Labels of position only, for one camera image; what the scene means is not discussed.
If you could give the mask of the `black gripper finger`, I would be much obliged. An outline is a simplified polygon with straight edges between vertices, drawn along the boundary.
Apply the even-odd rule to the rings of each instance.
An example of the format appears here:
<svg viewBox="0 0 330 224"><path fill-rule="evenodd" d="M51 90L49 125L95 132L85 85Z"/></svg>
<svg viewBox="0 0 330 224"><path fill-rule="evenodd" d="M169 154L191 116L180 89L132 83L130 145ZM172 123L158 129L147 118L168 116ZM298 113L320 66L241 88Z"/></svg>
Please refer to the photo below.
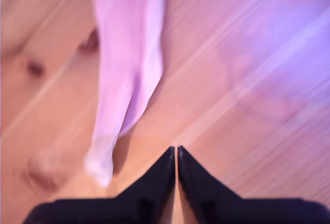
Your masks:
<svg viewBox="0 0 330 224"><path fill-rule="evenodd" d="M169 147L149 170L120 193L116 223L159 223L175 185L175 149Z"/></svg>
<svg viewBox="0 0 330 224"><path fill-rule="evenodd" d="M183 146L178 147L178 176L199 223L242 219L242 198L213 177Z"/></svg>

